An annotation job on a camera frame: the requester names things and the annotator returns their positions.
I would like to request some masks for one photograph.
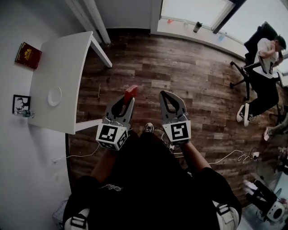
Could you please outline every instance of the black pants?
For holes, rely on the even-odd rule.
[[[262,193],[262,197],[266,200],[260,200],[255,195],[246,194],[246,198],[257,208],[259,208],[264,214],[266,214],[272,205],[277,200],[277,196],[260,181],[255,181],[254,184],[257,186],[259,192]]]
[[[249,103],[249,114],[257,116],[275,106],[279,101],[275,79],[269,79],[252,71],[249,74],[250,84],[257,93],[257,98]]]

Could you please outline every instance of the white table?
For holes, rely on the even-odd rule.
[[[102,122],[102,119],[98,119],[76,123],[79,86],[89,46],[106,66],[112,67],[91,31],[42,44],[42,56],[33,73],[30,89],[30,108],[35,112],[35,117],[28,119],[30,124],[75,134]],[[52,107],[47,97],[49,90],[55,86],[61,88],[62,99],[59,105]]]

